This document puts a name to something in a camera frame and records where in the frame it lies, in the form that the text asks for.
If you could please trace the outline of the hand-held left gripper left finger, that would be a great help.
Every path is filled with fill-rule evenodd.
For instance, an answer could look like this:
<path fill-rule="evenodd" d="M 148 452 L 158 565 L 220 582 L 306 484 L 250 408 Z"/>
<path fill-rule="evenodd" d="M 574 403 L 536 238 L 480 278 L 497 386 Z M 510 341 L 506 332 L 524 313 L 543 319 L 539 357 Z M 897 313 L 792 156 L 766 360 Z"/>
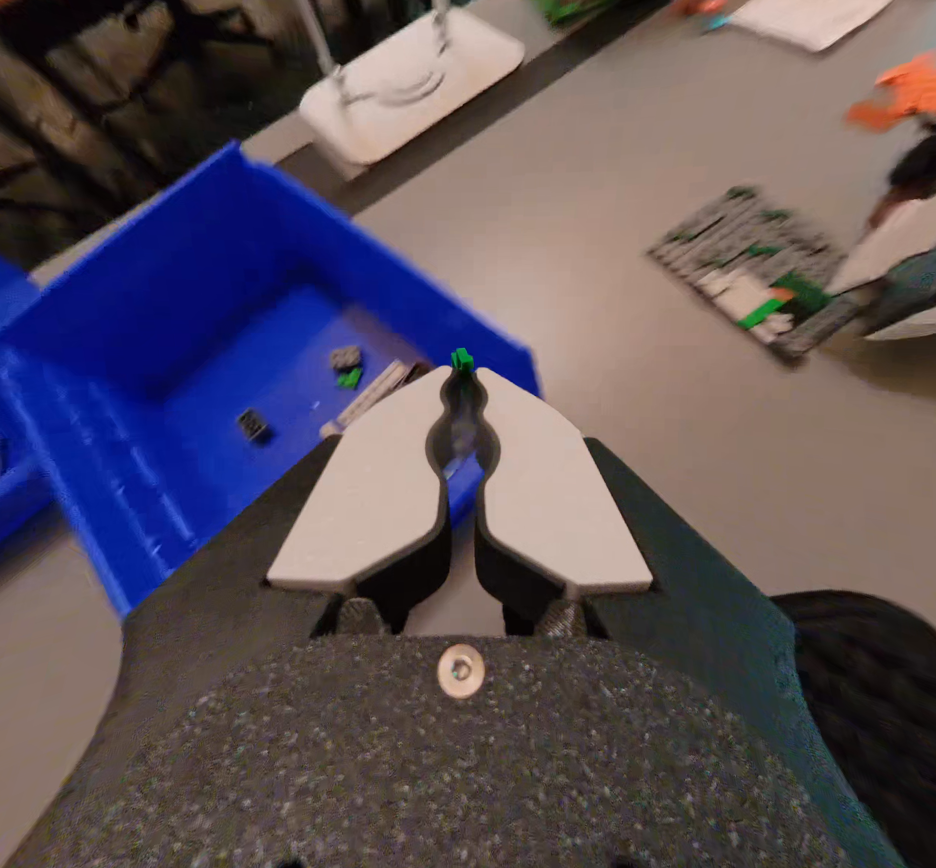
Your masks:
<path fill-rule="evenodd" d="M 348 594 L 443 528 L 448 484 L 430 436 L 452 373 L 429 371 L 345 429 L 273 559 L 271 586 Z"/>

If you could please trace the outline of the grey and orange lego build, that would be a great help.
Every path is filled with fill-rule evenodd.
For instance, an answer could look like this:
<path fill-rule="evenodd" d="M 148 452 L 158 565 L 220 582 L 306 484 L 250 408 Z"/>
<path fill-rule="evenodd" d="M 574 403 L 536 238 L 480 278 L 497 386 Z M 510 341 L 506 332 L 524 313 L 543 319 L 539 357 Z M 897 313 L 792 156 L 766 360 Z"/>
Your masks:
<path fill-rule="evenodd" d="M 754 186 L 732 186 L 699 207 L 647 256 L 789 366 L 864 309 L 859 297 L 831 290 L 845 252 Z"/>

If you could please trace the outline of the large orange lego plate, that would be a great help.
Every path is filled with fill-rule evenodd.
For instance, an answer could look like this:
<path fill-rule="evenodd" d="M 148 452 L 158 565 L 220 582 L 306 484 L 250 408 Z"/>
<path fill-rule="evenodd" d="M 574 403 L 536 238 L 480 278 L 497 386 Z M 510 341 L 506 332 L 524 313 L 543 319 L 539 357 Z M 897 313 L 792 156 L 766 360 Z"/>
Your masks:
<path fill-rule="evenodd" d="M 935 126 L 935 53 L 918 55 L 875 80 L 872 95 L 850 106 L 845 123 L 883 134 L 908 121 Z"/>

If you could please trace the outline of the small printed paper bag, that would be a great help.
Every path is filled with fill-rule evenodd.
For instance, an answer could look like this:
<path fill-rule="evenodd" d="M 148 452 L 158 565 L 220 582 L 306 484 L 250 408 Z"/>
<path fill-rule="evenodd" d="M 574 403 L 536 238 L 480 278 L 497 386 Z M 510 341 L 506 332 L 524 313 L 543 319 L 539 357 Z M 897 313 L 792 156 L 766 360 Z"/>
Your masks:
<path fill-rule="evenodd" d="M 864 27 L 895 0 L 748 0 L 731 26 L 818 54 Z"/>

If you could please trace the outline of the person's right hand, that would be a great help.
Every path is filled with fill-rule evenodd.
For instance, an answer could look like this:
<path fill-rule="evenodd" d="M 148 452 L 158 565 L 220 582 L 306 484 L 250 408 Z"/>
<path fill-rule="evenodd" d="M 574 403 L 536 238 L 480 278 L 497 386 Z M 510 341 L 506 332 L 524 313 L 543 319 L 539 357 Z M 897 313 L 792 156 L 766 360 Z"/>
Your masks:
<path fill-rule="evenodd" d="M 895 209 L 902 206 L 905 193 L 902 187 L 892 186 L 885 192 L 872 208 L 866 227 L 869 231 L 878 228 Z"/>

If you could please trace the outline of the white stand base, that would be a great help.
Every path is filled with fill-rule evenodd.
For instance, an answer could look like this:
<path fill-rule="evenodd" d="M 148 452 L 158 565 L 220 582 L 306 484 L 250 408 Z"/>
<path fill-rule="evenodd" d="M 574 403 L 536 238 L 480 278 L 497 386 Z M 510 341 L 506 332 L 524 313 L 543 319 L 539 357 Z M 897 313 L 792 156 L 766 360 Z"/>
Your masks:
<path fill-rule="evenodd" d="M 322 78 L 298 104 L 312 136 L 351 167 L 385 160 L 514 73 L 521 41 L 451 0 L 345 66 L 333 57 L 311 0 L 294 0 Z"/>

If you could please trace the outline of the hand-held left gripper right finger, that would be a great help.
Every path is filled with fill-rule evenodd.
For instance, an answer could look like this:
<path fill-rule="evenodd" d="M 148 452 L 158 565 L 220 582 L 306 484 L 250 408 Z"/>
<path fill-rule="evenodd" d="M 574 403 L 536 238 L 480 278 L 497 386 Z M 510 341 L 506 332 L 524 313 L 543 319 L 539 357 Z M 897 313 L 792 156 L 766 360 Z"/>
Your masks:
<path fill-rule="evenodd" d="M 652 573 L 582 432 L 493 370 L 476 378 L 493 437 L 478 516 L 492 542 L 571 597 L 648 591 Z"/>

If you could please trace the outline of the light grey long lego plate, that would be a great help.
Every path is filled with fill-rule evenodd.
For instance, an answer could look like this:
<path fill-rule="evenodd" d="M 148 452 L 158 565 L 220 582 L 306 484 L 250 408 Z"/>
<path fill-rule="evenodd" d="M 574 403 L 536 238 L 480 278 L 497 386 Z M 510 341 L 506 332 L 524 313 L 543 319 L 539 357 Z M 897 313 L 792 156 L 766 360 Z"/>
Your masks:
<path fill-rule="evenodd" d="M 335 420 L 328 421 L 321 426 L 319 438 L 325 440 L 344 433 L 345 429 L 364 413 L 401 387 L 412 367 L 413 365 L 400 360 L 391 362 L 345 407 Z"/>

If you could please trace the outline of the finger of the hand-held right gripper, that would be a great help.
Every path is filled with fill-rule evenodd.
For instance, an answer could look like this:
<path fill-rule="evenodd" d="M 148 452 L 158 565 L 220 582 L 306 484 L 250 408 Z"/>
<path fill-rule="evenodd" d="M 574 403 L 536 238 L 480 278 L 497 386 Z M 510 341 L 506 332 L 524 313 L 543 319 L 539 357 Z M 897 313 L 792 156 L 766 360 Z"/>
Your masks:
<path fill-rule="evenodd" d="M 935 255 L 918 254 L 893 266 L 864 317 L 871 341 L 935 334 Z"/>
<path fill-rule="evenodd" d="M 830 282 L 829 294 L 859 289 L 893 267 L 935 246 L 935 199 L 913 200 L 895 208 L 848 252 Z"/>

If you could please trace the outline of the black office chair seat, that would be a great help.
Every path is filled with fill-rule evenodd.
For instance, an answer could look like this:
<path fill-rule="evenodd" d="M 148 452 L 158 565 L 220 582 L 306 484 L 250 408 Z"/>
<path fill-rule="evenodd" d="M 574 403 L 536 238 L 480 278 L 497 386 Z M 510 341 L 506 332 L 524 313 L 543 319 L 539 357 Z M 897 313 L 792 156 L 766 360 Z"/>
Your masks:
<path fill-rule="evenodd" d="M 908 866 L 935 865 L 935 632 L 882 598 L 773 596 L 796 631 L 813 720 L 838 768 Z"/>

